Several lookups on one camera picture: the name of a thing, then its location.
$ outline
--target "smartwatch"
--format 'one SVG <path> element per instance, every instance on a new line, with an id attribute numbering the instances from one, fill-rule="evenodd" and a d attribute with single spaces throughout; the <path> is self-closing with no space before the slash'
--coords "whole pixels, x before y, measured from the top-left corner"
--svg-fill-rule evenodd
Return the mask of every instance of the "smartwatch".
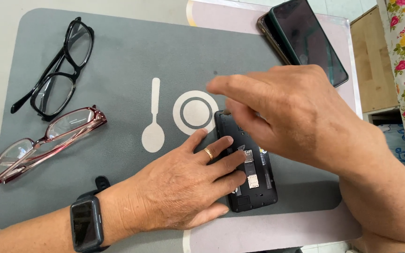
<path id="1" fill-rule="evenodd" d="M 95 194 L 110 187 L 110 183 L 103 175 L 98 176 L 95 183 L 97 190 L 82 194 L 70 207 L 71 234 L 76 252 L 101 252 L 109 247 L 100 247 L 104 241 L 103 221 Z"/>

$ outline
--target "table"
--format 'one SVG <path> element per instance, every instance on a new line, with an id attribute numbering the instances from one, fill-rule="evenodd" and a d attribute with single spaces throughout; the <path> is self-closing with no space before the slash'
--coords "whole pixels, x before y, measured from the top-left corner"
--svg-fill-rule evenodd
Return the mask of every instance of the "table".
<path id="1" fill-rule="evenodd" d="M 255 21 L 269 9 L 266 6 L 221 0 L 133 0 L 128 2 L 0 0 L 0 126 L 18 22 L 26 12 L 36 8 L 73 10 L 255 34 L 259 34 Z M 349 69 L 350 81 L 337 90 L 360 117 L 360 100 L 348 23 L 342 18 L 324 15 L 318 15 L 318 18 L 334 47 L 343 47 L 342 50 L 336 48 L 339 56 L 349 59 L 343 63 Z M 225 227 L 229 227 L 229 230 L 234 232 L 223 232 L 222 228 Z M 327 211 L 218 219 L 183 233 L 173 231 L 165 234 L 158 231 L 149 233 L 148 236 L 138 234 L 120 244 L 113 245 L 110 252 L 125 252 L 127 249 L 136 252 L 158 250 L 162 252 L 250 252 L 353 239 L 359 235 L 360 227 L 346 205 L 341 203 L 337 208 Z"/>

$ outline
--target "wooden cabinet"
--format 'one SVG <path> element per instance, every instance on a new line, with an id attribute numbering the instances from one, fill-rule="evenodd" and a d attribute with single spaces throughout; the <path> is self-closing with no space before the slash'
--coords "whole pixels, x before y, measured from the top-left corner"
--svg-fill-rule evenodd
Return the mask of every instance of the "wooden cabinet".
<path id="1" fill-rule="evenodd" d="M 377 7 L 351 23 L 351 36 L 362 111 L 398 106 L 390 57 Z"/>

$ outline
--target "smartphone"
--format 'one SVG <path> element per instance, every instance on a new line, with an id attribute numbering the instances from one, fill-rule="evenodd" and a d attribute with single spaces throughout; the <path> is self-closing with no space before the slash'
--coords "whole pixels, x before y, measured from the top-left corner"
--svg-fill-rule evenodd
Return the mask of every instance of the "smartphone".
<path id="1" fill-rule="evenodd" d="M 292 63 L 322 67 L 334 87 L 349 79 L 307 0 L 287 1 L 273 7 L 269 16 Z"/>
<path id="2" fill-rule="evenodd" d="M 260 148 L 251 136 L 241 129 L 231 115 L 223 111 L 215 112 L 215 126 L 218 139 L 231 136 L 233 143 L 221 153 L 228 156 L 237 150 L 246 154 L 246 161 L 237 167 L 245 172 L 247 179 L 244 184 L 229 193 L 228 199 L 233 212 L 244 212 L 261 208 L 278 202 L 278 193 L 274 184 L 269 154 Z"/>
<path id="3" fill-rule="evenodd" d="M 294 65 L 289 60 L 288 54 L 286 54 L 282 49 L 285 48 L 284 42 L 282 38 L 279 36 L 276 28 L 274 27 L 273 23 L 271 22 L 270 16 L 267 14 L 261 16 L 257 20 L 257 26 L 265 35 L 265 37 L 270 42 L 271 46 L 276 50 L 279 57 L 282 59 L 285 65 Z"/>

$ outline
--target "spoon icon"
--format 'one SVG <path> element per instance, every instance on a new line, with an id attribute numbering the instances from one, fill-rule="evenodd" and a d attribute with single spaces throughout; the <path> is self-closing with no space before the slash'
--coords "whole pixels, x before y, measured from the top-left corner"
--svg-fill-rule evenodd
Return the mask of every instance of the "spoon icon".
<path id="1" fill-rule="evenodd" d="M 159 151 L 165 142 L 163 129 L 157 124 L 157 113 L 159 112 L 159 92 L 160 79 L 153 79 L 153 88 L 151 91 L 151 113 L 153 114 L 153 123 L 143 130 L 142 144 L 146 151 L 155 153 Z"/>

